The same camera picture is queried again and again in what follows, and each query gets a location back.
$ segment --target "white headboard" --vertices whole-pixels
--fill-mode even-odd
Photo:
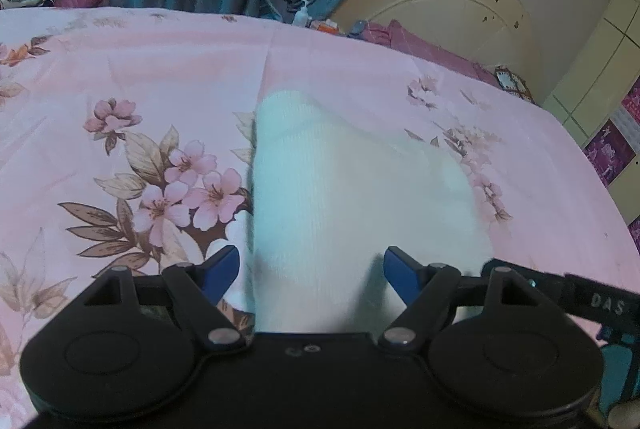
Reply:
[[[331,17],[341,29],[354,22],[392,19],[412,33],[479,62],[489,70],[507,66],[541,98],[540,49],[519,0],[344,0]]]

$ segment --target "bed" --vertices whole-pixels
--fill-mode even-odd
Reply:
[[[430,8],[416,33],[485,66],[507,64],[534,92],[539,56],[517,0],[400,1],[347,0],[335,19],[348,27],[406,16],[411,27],[407,5]],[[447,8],[455,25],[436,19]],[[0,12],[0,30],[7,427],[33,415],[18,376],[24,344],[112,266],[157,273],[236,245],[245,265],[218,307],[251,331],[254,111],[280,90],[311,95],[357,128],[450,154],[469,177],[494,257],[640,291],[638,252],[587,158],[548,112],[488,84],[362,41],[243,16],[15,9]],[[150,189],[167,208],[147,224],[138,213]],[[206,220],[194,209],[168,212],[191,189],[215,190]]]

